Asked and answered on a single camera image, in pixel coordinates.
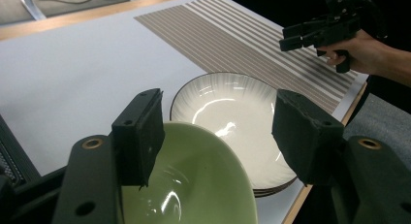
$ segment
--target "white bowl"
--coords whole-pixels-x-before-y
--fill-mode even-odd
[[[205,127],[235,152],[254,191],[284,189],[296,174],[271,134],[276,89],[236,73],[212,73],[187,82],[176,94],[170,119]]]

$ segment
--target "wooden table edge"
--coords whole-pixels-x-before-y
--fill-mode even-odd
[[[171,0],[134,0],[86,11],[54,16],[38,21],[32,20],[10,26],[0,27],[0,41],[44,32],[47,30],[84,22],[98,17],[123,13],[137,8],[163,3],[166,1]]]

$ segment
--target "ceramic bowl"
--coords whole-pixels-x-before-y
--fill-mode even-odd
[[[257,224],[253,190],[233,151],[197,125],[172,121],[164,129],[148,187],[122,188],[125,223]]]
[[[255,193],[273,194],[296,178],[271,134],[276,89],[261,80],[213,73],[177,92],[171,120],[205,127],[235,152]]]

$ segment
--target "bowl rim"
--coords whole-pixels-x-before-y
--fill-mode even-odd
[[[249,179],[248,174],[245,171],[244,166],[242,165],[241,161],[239,160],[238,156],[233,151],[233,149],[225,141],[223,141],[221,138],[217,137],[212,131],[206,129],[205,127],[203,127],[201,125],[192,124],[192,123],[189,123],[189,122],[186,122],[186,121],[180,121],[180,120],[165,121],[164,125],[168,125],[168,126],[182,125],[182,126],[187,126],[187,127],[190,127],[190,128],[195,128],[195,129],[201,130],[201,131],[211,135],[213,138],[215,138],[215,140],[217,140],[218,142],[220,142],[222,145],[224,145],[226,147],[226,150],[228,150],[230,152],[230,154],[233,156],[233,160],[237,161],[237,166],[242,171],[242,173],[244,175],[244,178],[245,178],[244,182],[246,182],[246,185],[249,188],[249,191],[247,191],[247,196],[250,196],[250,198],[253,197],[253,199],[250,199],[250,202],[252,203],[252,207],[253,207],[255,224],[257,224],[258,223],[258,209],[257,209],[257,201],[255,200],[255,198],[256,198],[255,192],[254,192],[253,186],[251,184],[251,180]]]
[[[188,122],[188,121],[173,120],[173,109],[174,109],[174,104],[175,104],[175,100],[176,100],[177,96],[181,93],[181,91],[182,91],[183,89],[185,89],[185,88],[186,88],[190,83],[192,83],[194,80],[198,80],[198,79],[204,78],[204,77],[218,76],[218,75],[233,75],[233,76],[246,77],[246,78],[249,78],[249,79],[251,79],[251,80],[255,80],[255,81],[257,81],[257,82],[263,83],[263,84],[265,84],[266,86],[272,88],[272,89],[275,90],[275,91],[278,90],[277,88],[271,86],[270,84],[266,83],[266,82],[263,81],[263,80],[260,80],[260,79],[258,79],[258,78],[255,78],[255,77],[253,77],[253,76],[245,75],[245,74],[243,74],[243,73],[237,73],[237,72],[212,72],[212,73],[206,73],[206,74],[197,76],[197,77],[195,77],[195,78],[187,81],[186,83],[184,83],[184,85],[182,85],[182,86],[178,89],[178,91],[176,92],[176,94],[175,94],[174,97],[173,97],[173,101],[172,101],[172,104],[171,104],[170,115],[169,115],[169,119],[170,119],[170,120],[169,120],[169,121],[179,121],[179,122],[185,122],[185,123],[192,124],[192,123],[190,123],[190,122]],[[260,195],[263,195],[263,194],[264,194],[264,196],[268,196],[268,195],[272,195],[272,194],[281,192],[282,190],[284,190],[285,188],[287,188],[288,186],[290,186],[296,179],[297,179],[297,176],[291,178],[289,181],[286,181],[286,182],[284,182],[284,183],[282,183],[282,184],[280,184],[280,185],[273,186],[273,187],[267,187],[267,188],[255,188],[255,189],[254,189],[253,186],[252,186],[252,184],[251,184],[251,188],[253,188],[253,192],[254,192],[255,197],[261,197]]]

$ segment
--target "striped mat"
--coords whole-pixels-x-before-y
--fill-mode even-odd
[[[196,0],[135,20],[208,73],[245,74],[303,94],[328,113],[357,76],[337,74],[315,48],[281,51],[281,27],[226,0]]]

